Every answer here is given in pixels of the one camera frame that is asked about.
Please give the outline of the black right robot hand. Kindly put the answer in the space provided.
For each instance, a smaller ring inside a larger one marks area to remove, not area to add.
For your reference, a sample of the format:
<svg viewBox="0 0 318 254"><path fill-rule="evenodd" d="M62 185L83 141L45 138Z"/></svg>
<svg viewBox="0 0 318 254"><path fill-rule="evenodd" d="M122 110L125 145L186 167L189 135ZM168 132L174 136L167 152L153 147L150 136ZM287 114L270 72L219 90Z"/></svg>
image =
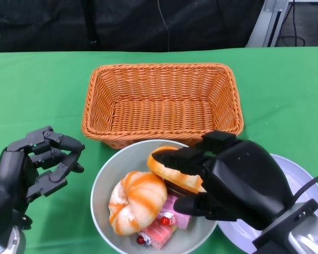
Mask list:
<svg viewBox="0 0 318 254"><path fill-rule="evenodd" d="M263 230L289 208L293 194L269 152L250 140L213 131L191 147L165 148L150 158L166 168L200 176L205 192L177 199L174 210L208 220L246 222Z"/></svg>

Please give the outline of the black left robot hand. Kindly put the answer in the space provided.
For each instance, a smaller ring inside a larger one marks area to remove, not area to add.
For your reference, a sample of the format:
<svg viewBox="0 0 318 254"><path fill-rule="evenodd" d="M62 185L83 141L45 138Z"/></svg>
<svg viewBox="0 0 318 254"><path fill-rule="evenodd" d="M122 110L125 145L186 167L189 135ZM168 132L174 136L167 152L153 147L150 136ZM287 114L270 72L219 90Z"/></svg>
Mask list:
<svg viewBox="0 0 318 254"><path fill-rule="evenodd" d="M0 156L0 190L25 213L40 196L49 196L67 185L70 172L82 173L78 163L85 145L46 126L9 144Z"/></svg>

